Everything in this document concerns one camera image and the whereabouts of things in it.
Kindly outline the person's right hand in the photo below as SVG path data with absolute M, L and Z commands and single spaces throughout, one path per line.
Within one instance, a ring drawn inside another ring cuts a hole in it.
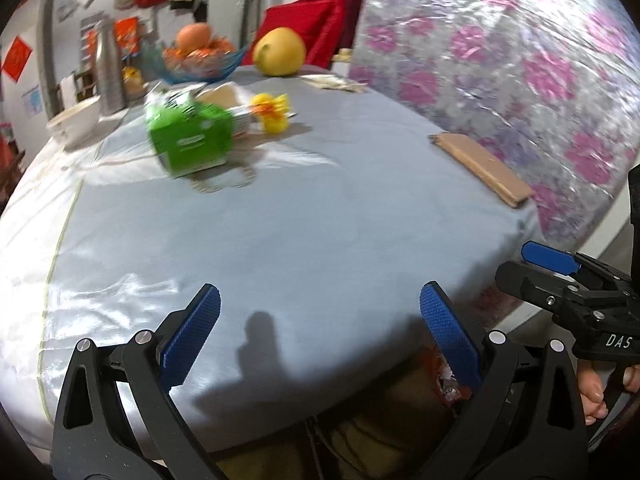
M 577 363 L 577 380 L 585 423 L 593 425 L 608 414 L 608 407 L 604 402 L 604 385 L 593 367 L 593 362 L 579 360 Z M 640 386 L 640 372 L 638 365 L 627 367 L 623 376 L 623 385 L 629 392 L 636 393 Z

